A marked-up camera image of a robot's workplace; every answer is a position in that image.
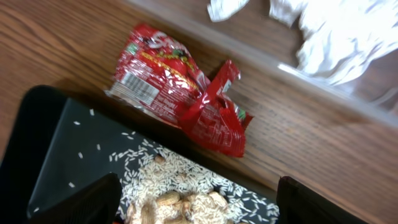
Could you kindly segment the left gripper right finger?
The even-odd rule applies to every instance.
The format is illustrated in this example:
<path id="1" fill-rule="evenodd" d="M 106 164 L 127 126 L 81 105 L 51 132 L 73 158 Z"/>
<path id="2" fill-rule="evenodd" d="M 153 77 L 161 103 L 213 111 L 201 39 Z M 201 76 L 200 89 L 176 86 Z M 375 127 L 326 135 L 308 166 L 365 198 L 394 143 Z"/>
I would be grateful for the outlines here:
<path id="1" fill-rule="evenodd" d="M 366 224 L 295 179 L 279 179 L 277 224 Z"/>

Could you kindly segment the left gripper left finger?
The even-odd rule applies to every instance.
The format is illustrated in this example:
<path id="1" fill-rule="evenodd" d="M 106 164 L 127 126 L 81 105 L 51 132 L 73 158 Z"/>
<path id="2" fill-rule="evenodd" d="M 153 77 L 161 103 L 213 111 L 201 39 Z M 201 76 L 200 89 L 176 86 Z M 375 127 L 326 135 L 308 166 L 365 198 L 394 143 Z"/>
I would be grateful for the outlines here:
<path id="1" fill-rule="evenodd" d="M 109 173 L 47 211 L 29 218 L 37 224 L 112 224 L 122 187 L 116 174 Z"/>

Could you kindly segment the red snack wrapper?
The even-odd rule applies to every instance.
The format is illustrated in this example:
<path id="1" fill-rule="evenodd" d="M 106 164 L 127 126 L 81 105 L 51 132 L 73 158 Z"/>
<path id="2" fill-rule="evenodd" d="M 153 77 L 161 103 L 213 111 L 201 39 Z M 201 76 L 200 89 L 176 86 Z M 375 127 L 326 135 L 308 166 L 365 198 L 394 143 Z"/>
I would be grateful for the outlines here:
<path id="1" fill-rule="evenodd" d="M 210 80 L 180 42 L 147 24 L 129 34 L 106 92 L 181 129 L 201 147 L 243 157 L 253 119 L 226 94 L 241 72 L 231 61 Z"/>

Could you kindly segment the white napkin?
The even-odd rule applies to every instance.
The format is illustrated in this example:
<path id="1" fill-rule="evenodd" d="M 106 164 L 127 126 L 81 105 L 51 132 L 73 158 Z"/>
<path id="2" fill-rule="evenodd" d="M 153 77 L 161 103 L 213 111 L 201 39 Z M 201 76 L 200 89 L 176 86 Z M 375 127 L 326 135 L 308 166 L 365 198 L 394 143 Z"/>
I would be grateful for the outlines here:
<path id="1" fill-rule="evenodd" d="M 397 0 L 270 0 L 269 16 L 298 24 L 298 70 L 339 85 L 397 49 Z"/>

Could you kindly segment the spilled rice and scraps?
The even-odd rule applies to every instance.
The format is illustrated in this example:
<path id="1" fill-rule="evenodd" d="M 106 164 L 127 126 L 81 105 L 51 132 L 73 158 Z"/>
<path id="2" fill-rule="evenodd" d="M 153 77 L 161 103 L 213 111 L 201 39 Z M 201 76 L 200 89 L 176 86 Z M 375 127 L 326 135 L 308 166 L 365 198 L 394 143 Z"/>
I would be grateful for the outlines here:
<path id="1" fill-rule="evenodd" d="M 276 203 L 125 128 L 99 112 L 69 106 L 60 117 L 28 204 L 42 212 L 114 173 L 122 187 L 118 215 L 149 197 L 175 191 L 183 195 L 217 192 L 235 223 L 275 223 Z"/>

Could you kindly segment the black plastic bin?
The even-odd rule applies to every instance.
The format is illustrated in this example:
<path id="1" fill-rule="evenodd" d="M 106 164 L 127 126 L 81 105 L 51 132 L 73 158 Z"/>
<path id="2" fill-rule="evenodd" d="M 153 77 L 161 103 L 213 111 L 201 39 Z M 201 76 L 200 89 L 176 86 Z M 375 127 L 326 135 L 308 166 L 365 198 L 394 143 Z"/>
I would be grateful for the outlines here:
<path id="1" fill-rule="evenodd" d="M 1 222 L 27 223 L 108 173 L 126 187 L 163 151 L 60 91 L 36 86 L 22 100 L 1 162 Z"/>

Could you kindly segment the clear plastic bin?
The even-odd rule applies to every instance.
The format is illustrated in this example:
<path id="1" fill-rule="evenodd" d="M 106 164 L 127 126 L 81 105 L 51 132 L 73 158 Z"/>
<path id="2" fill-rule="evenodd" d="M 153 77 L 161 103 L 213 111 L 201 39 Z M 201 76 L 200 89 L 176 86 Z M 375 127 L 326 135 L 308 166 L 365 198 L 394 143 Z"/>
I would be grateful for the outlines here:
<path id="1" fill-rule="evenodd" d="M 396 1 L 131 4 L 253 67 L 397 126 Z"/>

